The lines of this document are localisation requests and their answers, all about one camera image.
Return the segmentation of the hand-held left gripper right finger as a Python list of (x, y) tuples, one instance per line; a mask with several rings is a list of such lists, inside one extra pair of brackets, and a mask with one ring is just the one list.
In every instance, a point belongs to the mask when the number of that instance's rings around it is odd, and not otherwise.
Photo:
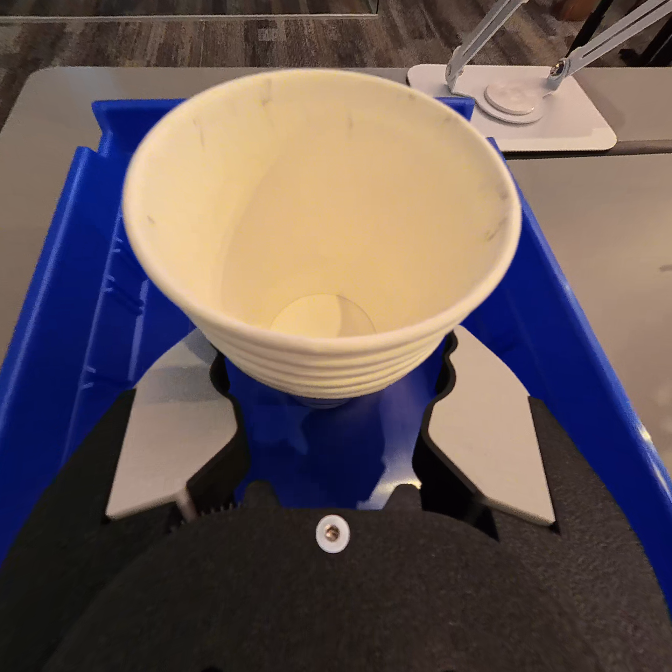
[(451, 516), (484, 510), (554, 525), (530, 395), (516, 374), (463, 326), (449, 333), (435, 396), (416, 440), (415, 473)]

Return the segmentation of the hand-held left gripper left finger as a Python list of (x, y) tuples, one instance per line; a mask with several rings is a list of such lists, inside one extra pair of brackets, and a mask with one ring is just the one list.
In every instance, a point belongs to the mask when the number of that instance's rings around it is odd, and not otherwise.
[(193, 331), (135, 388), (105, 515), (173, 505), (183, 520), (195, 520), (231, 504), (249, 467), (225, 358)]

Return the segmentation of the blue plastic bin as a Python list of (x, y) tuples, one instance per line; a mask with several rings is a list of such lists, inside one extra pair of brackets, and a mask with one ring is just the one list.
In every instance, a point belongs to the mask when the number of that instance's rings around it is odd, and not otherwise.
[[(183, 99), (98, 100), (1, 369), (1, 560), (96, 423), (189, 320), (148, 281), (120, 221), (130, 155)], [(519, 192), (522, 231), (464, 325), (544, 401), (628, 518), (671, 604), (671, 478)]]

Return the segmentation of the white paper cup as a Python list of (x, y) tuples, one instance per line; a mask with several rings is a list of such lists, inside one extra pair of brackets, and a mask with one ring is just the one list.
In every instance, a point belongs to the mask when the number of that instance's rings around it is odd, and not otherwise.
[(287, 393), (287, 396), (293, 402), (301, 405), (302, 407), (318, 410), (339, 408), (344, 405), (347, 405), (352, 401), (359, 400), (363, 397), (363, 396), (355, 396), (349, 398), (323, 399), (323, 398), (301, 397), (296, 394), (289, 394), (289, 393)]
[(441, 368), (440, 355), (436, 351), (423, 362), (418, 363), (416, 367), (409, 370), (401, 377), (392, 379), (390, 376), (384, 377), (379, 382), (344, 382), (339, 383), (334, 380), (328, 380), (327, 385), (319, 386), (317, 384), (300, 384), (292, 388), (281, 385), (277, 382), (261, 382), (256, 380), (250, 374), (244, 372), (238, 365), (226, 359), (226, 371), (229, 375), (232, 391), (246, 390), (245, 394), (261, 394), (261, 390), (273, 391), (273, 393), (285, 393), (295, 397), (308, 399), (350, 399), (377, 394), (387, 391), (395, 386), (400, 386), (407, 380), (420, 380), (420, 385), (427, 389), (432, 389), (435, 380)]
[(286, 385), (287, 387), (291, 386), (292, 388), (298, 387), (300, 384), (317, 384), (319, 386), (322, 385), (327, 385), (328, 380), (334, 380), (339, 383), (344, 383), (344, 382), (356, 382), (356, 383), (364, 383), (364, 382), (379, 382), (384, 379), (384, 377), (390, 376), (393, 380), (401, 377), (403, 374), (408, 372), (409, 370), (412, 370), (414, 367), (418, 365), (418, 363), (423, 362), (425, 359), (427, 359), (430, 355), (435, 353), (436, 351), (438, 354), (441, 352), (443, 346), (446, 344), (446, 338), (443, 338), (439, 340), (437, 347), (432, 350), (432, 352), (424, 358), (419, 358), (413, 362), (413, 365), (409, 369), (405, 369), (402, 367), (399, 368), (393, 368), (391, 373), (384, 373), (382, 370), (379, 371), (374, 371), (374, 374), (382, 374), (382, 376), (373, 376), (372, 378), (366, 376), (364, 373), (359, 373), (355, 374), (353, 376), (349, 376), (347, 372), (318, 372), (315, 375), (308, 376), (307, 380), (300, 380), (299, 378), (293, 378), (290, 376), (288, 380), (281, 380), (279, 373), (278, 372), (273, 372), (272, 375), (270, 376), (253, 376), (256, 380), (259, 380), (261, 382), (277, 382), (281, 385)]
[(417, 342), (373, 344), (363, 348), (358, 343), (330, 346), (321, 340), (308, 340), (294, 344), (287, 335), (275, 332), (264, 333), (261, 339), (247, 334), (215, 333), (200, 327), (206, 340), (253, 376), (270, 376), (278, 372), (280, 379), (308, 378), (318, 372), (347, 372), (349, 376), (364, 373), (366, 376), (382, 376), (374, 371), (391, 373), (393, 368), (409, 369), (419, 358), (427, 357), (437, 347), (439, 340), (446, 338), (448, 351), (457, 348), (458, 335), (454, 331), (440, 336), (437, 333), (422, 337)]
[(458, 344), (454, 332), (436, 341), (421, 342), (419, 349), (366, 351), (364, 353), (302, 353), (281, 349), (262, 351), (257, 347), (227, 357), (218, 349), (209, 367), (213, 386), (230, 385), (227, 364), (272, 389), (320, 399), (360, 397), (381, 391), (410, 374), (444, 347), (452, 352)]
[(122, 212), (143, 270), (241, 368), (434, 349), (522, 231), (509, 170), (459, 113), (318, 69), (178, 105), (135, 151)]

